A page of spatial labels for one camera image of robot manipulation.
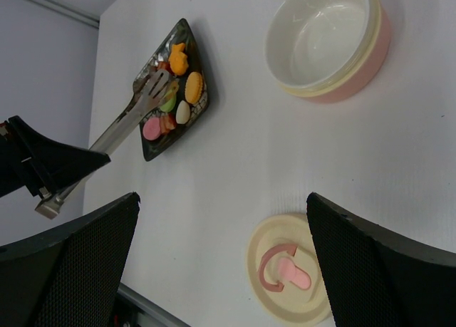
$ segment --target pink macaron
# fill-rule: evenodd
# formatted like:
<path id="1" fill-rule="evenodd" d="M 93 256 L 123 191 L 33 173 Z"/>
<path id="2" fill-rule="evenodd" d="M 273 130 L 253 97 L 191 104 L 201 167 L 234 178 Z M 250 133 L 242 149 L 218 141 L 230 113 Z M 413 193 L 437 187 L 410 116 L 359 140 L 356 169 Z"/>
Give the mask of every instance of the pink macaron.
<path id="1" fill-rule="evenodd" d="M 142 128 L 142 135 L 146 140 L 156 140 L 161 133 L 160 119 L 158 117 L 150 118 Z"/>

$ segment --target ceramic bowl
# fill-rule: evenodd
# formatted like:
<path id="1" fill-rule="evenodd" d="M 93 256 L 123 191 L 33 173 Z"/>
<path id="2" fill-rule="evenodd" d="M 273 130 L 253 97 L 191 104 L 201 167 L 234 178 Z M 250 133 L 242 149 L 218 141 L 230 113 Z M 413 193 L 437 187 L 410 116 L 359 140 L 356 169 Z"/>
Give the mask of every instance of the ceramic bowl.
<path id="1" fill-rule="evenodd" d="M 286 0 L 266 36 L 266 63 L 290 94 L 342 100 L 376 75 L 390 37 L 379 0 Z"/>

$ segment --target bowl rim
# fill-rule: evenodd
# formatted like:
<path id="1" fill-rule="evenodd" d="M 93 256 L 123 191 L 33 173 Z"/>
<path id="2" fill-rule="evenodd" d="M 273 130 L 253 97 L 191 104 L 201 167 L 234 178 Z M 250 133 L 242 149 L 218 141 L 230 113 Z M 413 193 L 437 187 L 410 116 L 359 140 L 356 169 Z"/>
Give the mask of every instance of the bowl rim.
<path id="1" fill-rule="evenodd" d="M 350 79 L 352 79 L 352 77 L 356 76 L 356 74 L 358 74 L 361 67 L 363 67 L 363 65 L 366 63 L 366 61 L 372 56 L 372 52 L 377 44 L 377 40 L 380 38 L 381 27 L 384 24 L 384 21 L 389 22 L 389 19 L 388 19 L 388 16 L 387 16 L 385 10 L 383 9 L 383 7 L 380 7 L 380 15 L 378 17 L 378 20 L 376 21 L 375 31 L 374 31 L 372 39 L 370 40 L 369 46 L 366 48 L 364 54 L 358 60 L 357 64 L 354 65 L 354 67 L 349 72 L 344 74 L 342 78 L 338 79 L 334 83 L 330 83 L 325 88 L 322 88 L 320 90 L 287 88 L 285 85 L 282 85 L 281 83 L 279 83 L 279 86 L 281 87 L 282 90 L 284 90 L 288 94 L 295 95 L 300 98 L 320 97 L 320 96 L 324 96 L 328 93 L 332 93 L 335 90 L 339 89 L 340 87 L 345 85 L 347 82 L 349 82 Z"/>
<path id="2" fill-rule="evenodd" d="M 339 68 L 335 69 L 334 72 L 332 72 L 330 75 L 326 76 L 325 78 L 319 79 L 317 81 L 307 83 L 307 84 L 291 84 L 289 82 L 283 81 L 279 79 L 275 72 L 274 68 L 272 67 L 270 61 L 269 61 L 269 54 L 268 54 L 268 45 L 269 41 L 271 39 L 272 35 L 272 29 L 275 27 L 275 24 L 277 22 L 279 14 L 284 10 L 286 5 L 290 2 L 290 0 L 284 0 L 280 7 L 277 9 L 277 11 L 274 14 L 274 17 L 269 24 L 267 33 L 266 33 L 266 38 L 264 41 L 264 57 L 266 60 L 266 65 L 269 69 L 269 72 L 272 74 L 272 76 L 278 81 L 281 85 L 285 86 L 286 88 L 290 89 L 297 89 L 297 90 L 310 90 L 315 87 L 319 87 L 321 85 L 324 85 L 325 83 L 332 83 L 333 78 L 335 78 L 340 72 L 343 72 L 344 68 L 350 68 L 354 63 L 356 63 L 356 60 L 359 58 L 359 54 L 363 53 L 361 49 L 364 49 L 364 45 L 366 44 L 366 39 L 368 38 L 368 33 L 369 33 L 369 26 L 373 20 L 373 15 L 375 15 L 375 10 L 373 10 L 373 1 L 372 0 L 363 0 L 364 2 L 364 9 L 366 10 L 366 16 L 364 18 L 363 22 L 363 28 L 361 29 L 361 34 L 358 38 L 357 41 L 357 46 L 353 53 L 350 55 L 350 57 L 347 59 L 347 61 Z"/>

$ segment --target white wall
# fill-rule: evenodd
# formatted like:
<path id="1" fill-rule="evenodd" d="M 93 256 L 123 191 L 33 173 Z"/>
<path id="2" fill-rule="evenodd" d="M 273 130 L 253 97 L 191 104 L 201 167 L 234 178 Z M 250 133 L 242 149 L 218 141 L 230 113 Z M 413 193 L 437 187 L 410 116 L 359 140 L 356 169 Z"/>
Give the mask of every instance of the white wall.
<path id="1" fill-rule="evenodd" d="M 0 120 L 20 115 L 46 137 L 88 146 L 98 30 L 25 0 L 0 0 Z M 82 215 L 83 193 L 49 220 L 22 188 L 0 198 L 0 245 Z"/>

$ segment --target metal frame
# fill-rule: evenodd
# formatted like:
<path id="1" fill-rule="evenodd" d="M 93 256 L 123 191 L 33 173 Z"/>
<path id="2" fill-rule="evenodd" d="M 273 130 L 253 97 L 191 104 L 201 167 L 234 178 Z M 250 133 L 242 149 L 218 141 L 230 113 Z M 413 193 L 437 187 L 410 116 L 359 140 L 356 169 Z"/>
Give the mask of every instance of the metal frame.
<path id="1" fill-rule="evenodd" d="M 32 3 L 38 4 L 43 6 L 47 9 L 55 11 L 59 14 L 67 16 L 71 19 L 75 19 L 83 24 L 87 24 L 88 26 L 92 26 L 93 28 L 98 29 L 100 26 L 100 17 L 96 15 L 89 14 L 88 12 L 84 12 L 79 8 L 71 6 L 70 4 L 63 3 L 60 0 L 27 0 Z"/>
<path id="2" fill-rule="evenodd" d="M 160 308 L 155 303 L 147 300 L 145 297 L 138 294 L 136 291 L 128 288 L 125 284 L 119 285 L 118 293 L 127 300 L 135 304 L 141 311 L 146 313 L 155 323 L 154 326 L 159 327 L 190 327 L 184 321 L 176 318 L 168 313 L 165 309 Z"/>

